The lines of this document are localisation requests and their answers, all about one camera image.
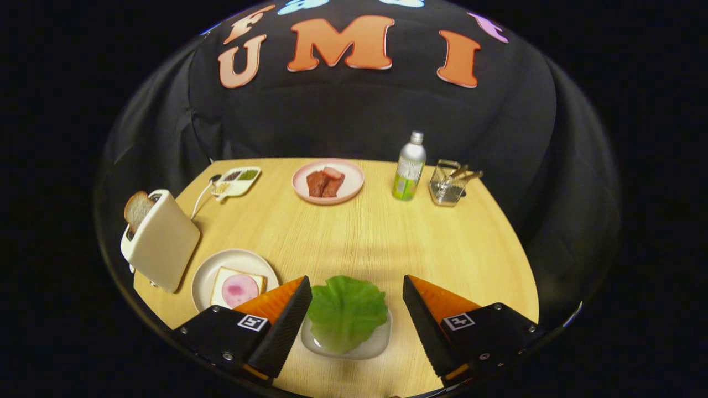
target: orange letter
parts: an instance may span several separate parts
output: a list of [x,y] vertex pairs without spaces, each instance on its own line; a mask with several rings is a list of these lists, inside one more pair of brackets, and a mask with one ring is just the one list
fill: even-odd
[[234,57],[238,47],[224,51],[219,56],[219,78],[222,81],[222,86],[227,89],[235,89],[236,87],[247,84],[258,72],[258,61],[261,58],[261,43],[266,39],[266,35],[256,36],[244,44],[244,48],[248,50],[246,53],[246,68],[241,73],[234,72]]
[[478,42],[449,30],[441,30],[440,35],[447,40],[447,59],[445,66],[438,68],[438,77],[468,89],[477,87],[473,73],[474,52],[482,47]]
[[393,62],[386,56],[386,31],[393,25],[391,18],[371,15],[356,18],[342,33],[322,18],[296,23],[291,28],[297,32],[295,58],[287,64],[287,70],[301,72],[316,68],[319,61],[312,57],[313,47],[333,67],[351,45],[352,54],[344,59],[349,67],[388,69]]
[[234,41],[235,38],[248,32],[251,29],[249,24],[254,24],[260,21],[263,17],[264,12],[272,10],[274,8],[275,4],[271,4],[265,8],[261,8],[260,10],[256,11],[255,13],[252,13],[251,15],[245,18],[241,18],[238,21],[234,22],[234,24],[232,25],[231,34],[228,38],[226,38],[226,40],[224,40],[224,44],[229,44],[230,42]]

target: table surface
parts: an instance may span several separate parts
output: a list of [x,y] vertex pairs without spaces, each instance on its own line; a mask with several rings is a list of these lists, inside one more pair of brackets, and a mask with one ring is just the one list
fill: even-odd
[[467,184],[467,196],[457,206],[440,207],[426,186],[434,167],[426,166],[415,197],[404,202],[392,196],[394,162],[352,160],[365,175],[358,195],[339,205],[314,205],[298,197],[291,184],[293,173],[314,160],[237,159],[207,167],[176,198],[187,215],[212,175],[243,166],[258,166],[262,172],[244,196],[218,203],[205,194],[193,220],[202,237],[180,287],[167,293],[136,271],[134,288],[140,297],[176,328],[198,313],[191,285],[199,265],[232,248],[262,256],[280,284],[308,275],[312,285],[324,285],[339,274],[374,283],[386,292],[393,315],[388,348],[369,360],[334,360],[310,352],[298,334],[273,385],[310,397],[408,397],[442,387],[403,301],[406,274],[482,306],[503,302],[538,321],[531,267],[480,179]]

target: plate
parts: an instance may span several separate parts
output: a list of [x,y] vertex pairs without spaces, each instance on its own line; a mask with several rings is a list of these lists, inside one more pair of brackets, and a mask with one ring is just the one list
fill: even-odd
[[368,340],[359,344],[357,348],[354,348],[346,354],[336,354],[322,348],[312,335],[312,332],[310,331],[311,327],[312,321],[310,321],[309,317],[305,315],[305,318],[302,321],[300,338],[302,340],[302,344],[313,353],[344,360],[372,359],[381,355],[386,350],[386,347],[389,346],[389,341],[391,341],[391,332],[393,330],[393,315],[389,309],[386,322],[374,329]]
[[[344,173],[344,182],[337,191],[335,198],[314,198],[309,195],[309,187],[307,186],[307,175],[313,171],[319,171],[325,167],[332,167],[340,173]],[[361,190],[364,185],[364,171],[356,164],[344,159],[321,159],[308,163],[300,167],[295,174],[292,175],[292,189],[297,195],[310,203],[317,205],[336,205],[337,203],[350,200]]]
[[192,280],[192,301],[197,311],[201,312],[210,307],[214,282],[216,281],[219,267],[229,268],[234,271],[263,275],[268,279],[265,291],[273,290],[280,286],[275,271],[270,264],[258,254],[243,249],[226,249],[207,258],[197,269]]
[[[250,180],[239,180],[239,177],[236,177],[234,180],[231,181],[226,181],[226,178],[230,176],[233,173],[243,173],[247,170],[254,170],[256,172],[256,175],[251,178]],[[261,168],[260,167],[236,167],[231,170],[228,170],[224,175],[222,175],[221,178],[219,178],[215,183],[214,183],[214,188],[210,191],[213,196],[220,196],[221,193],[219,192],[219,187],[221,186],[227,186],[225,191],[223,192],[224,197],[226,196],[241,196],[245,194],[249,188],[253,185],[253,183],[256,182],[258,177],[261,175]]]

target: bottle label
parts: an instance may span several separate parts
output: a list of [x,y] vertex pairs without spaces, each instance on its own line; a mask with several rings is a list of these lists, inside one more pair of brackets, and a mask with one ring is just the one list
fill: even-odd
[[422,161],[411,161],[399,158],[398,170],[396,170],[396,180],[394,181],[394,197],[402,200],[413,199],[416,194],[416,186],[421,179],[423,167]]
[[404,158],[399,158],[399,167],[396,171],[400,177],[406,180],[412,180],[418,182],[421,179],[421,172],[423,171],[422,161],[412,161]]

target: white plate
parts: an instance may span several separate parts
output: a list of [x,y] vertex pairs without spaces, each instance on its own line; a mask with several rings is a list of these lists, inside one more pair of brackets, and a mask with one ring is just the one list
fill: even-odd
[[268,279],[268,286],[265,291],[273,290],[280,286],[278,277],[275,276],[275,271],[263,257],[248,250],[226,249],[207,258],[194,274],[192,301],[194,301],[194,306],[197,307],[199,312],[210,306],[209,301],[212,298],[214,282],[216,281],[219,267],[265,276]]
[[[344,182],[337,191],[337,196],[334,198],[315,198],[309,195],[309,187],[307,186],[307,176],[313,172],[322,170],[325,167],[332,167],[340,173],[344,173]],[[320,159],[308,163],[300,167],[295,174],[292,175],[292,188],[297,195],[310,203],[317,205],[336,205],[346,202],[355,197],[364,185],[364,171],[356,164],[337,158]]]

